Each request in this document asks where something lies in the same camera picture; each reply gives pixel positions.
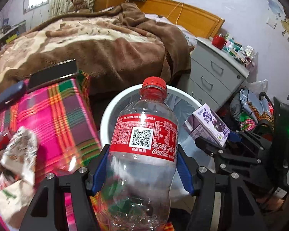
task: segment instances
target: gray drawer cabinet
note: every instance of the gray drawer cabinet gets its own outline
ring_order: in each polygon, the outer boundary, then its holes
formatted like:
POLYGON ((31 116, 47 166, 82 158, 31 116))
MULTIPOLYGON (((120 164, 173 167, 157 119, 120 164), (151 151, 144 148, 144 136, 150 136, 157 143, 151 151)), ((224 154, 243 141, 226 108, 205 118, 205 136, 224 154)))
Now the gray drawer cabinet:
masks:
POLYGON ((177 87, 217 111, 248 75, 243 65, 214 47, 209 39, 197 38, 191 55, 191 73, 183 75, 177 87))

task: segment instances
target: white wall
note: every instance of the white wall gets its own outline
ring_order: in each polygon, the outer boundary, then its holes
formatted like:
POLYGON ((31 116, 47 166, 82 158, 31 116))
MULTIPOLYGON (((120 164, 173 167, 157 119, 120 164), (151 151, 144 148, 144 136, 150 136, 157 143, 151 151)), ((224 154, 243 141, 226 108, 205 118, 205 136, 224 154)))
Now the white wall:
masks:
POLYGON ((30 30, 30 24, 31 24, 31 28, 34 28, 35 26, 42 23, 42 18, 43 18, 43 21, 48 20, 49 3, 39 8, 36 8, 34 10, 31 10, 23 15, 23 1, 24 0, 9 0, 5 4, 5 6, 2 8, 1 11, 5 15, 7 15, 6 18, 9 18, 9 21, 8 21, 9 25, 17 24, 23 20, 26 20, 26 30, 30 30))
POLYGON ((223 29, 234 39, 259 52, 256 79, 269 80, 268 95, 287 98, 289 93, 289 42, 279 18, 272 29, 266 25, 267 0, 175 0, 207 10, 225 19, 223 29))

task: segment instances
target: teddy bear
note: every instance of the teddy bear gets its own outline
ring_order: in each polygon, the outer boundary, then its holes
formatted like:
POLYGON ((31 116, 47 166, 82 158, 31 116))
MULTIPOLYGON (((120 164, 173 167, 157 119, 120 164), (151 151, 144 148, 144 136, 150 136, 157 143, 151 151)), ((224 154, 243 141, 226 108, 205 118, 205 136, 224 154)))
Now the teddy bear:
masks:
POLYGON ((70 7, 69 12, 91 13, 87 5, 87 0, 71 0, 71 2, 73 6, 70 7))

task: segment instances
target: milk carton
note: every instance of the milk carton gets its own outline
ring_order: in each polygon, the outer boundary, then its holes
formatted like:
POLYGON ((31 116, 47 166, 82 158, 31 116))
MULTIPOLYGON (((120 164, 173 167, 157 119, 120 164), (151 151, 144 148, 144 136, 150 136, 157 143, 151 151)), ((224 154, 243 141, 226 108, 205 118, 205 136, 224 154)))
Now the milk carton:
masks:
POLYGON ((188 117, 183 127, 194 140, 202 136, 221 147, 224 146, 230 133, 226 124, 206 103, 188 117))

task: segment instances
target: brown blanket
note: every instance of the brown blanket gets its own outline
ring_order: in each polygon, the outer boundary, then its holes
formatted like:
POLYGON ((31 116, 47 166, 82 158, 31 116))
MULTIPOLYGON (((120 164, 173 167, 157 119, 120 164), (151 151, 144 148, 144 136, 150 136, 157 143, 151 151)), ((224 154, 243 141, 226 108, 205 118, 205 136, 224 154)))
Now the brown blanket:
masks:
POLYGON ((148 76, 169 82, 190 69, 188 44, 176 26, 122 3, 107 12, 60 15, 9 43, 0 52, 0 93, 69 59, 91 76, 90 95, 120 92, 148 76))

